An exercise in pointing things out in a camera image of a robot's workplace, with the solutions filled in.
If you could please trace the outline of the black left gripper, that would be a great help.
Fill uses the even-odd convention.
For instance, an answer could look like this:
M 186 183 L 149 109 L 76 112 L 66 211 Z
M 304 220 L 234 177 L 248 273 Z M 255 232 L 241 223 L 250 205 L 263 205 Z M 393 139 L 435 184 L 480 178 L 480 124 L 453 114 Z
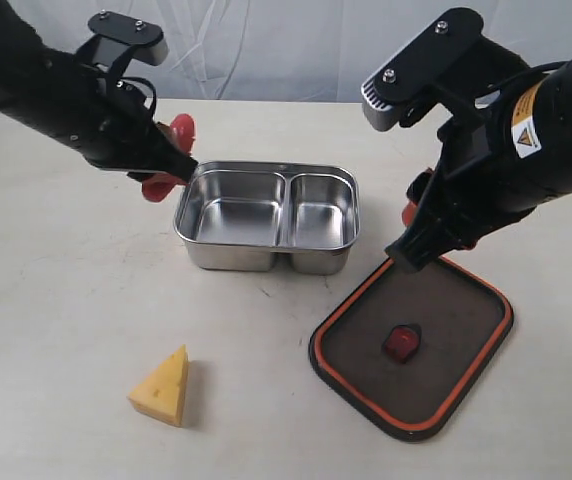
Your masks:
M 90 165 L 123 172 L 138 182 L 165 169 L 163 151 L 168 144 L 155 121 L 158 98 L 150 80 L 125 71 L 112 83 L 73 54 L 70 81 L 67 143 Z M 196 167 L 190 155 L 190 179 Z

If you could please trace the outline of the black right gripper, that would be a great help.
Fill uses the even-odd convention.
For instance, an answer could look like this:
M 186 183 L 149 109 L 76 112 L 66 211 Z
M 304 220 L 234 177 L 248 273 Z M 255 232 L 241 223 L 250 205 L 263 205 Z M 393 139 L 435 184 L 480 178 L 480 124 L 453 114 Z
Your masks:
M 546 199 L 546 149 L 534 94 L 499 96 L 484 108 L 466 103 L 438 128 L 436 164 L 406 190 L 405 229 L 386 253 L 410 272 L 444 254 L 471 250 Z

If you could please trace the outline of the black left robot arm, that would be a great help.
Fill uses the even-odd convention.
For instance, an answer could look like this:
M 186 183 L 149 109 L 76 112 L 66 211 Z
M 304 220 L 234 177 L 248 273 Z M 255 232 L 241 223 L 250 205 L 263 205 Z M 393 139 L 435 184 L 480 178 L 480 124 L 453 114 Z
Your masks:
M 76 51 L 58 50 L 0 1 L 0 113 L 100 170 L 190 181 L 198 163 L 155 121 L 154 85 L 126 73 L 133 60 L 163 63 L 162 28 L 111 10 L 96 12 L 87 26 L 92 34 Z

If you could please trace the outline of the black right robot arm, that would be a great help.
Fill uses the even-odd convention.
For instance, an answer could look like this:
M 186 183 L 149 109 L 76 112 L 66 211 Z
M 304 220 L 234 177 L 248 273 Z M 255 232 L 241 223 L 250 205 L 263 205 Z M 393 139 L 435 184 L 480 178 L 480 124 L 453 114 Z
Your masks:
M 478 126 L 439 130 L 437 164 L 407 190 L 407 225 L 386 254 L 410 272 L 572 194 L 572 59 L 508 82 Z

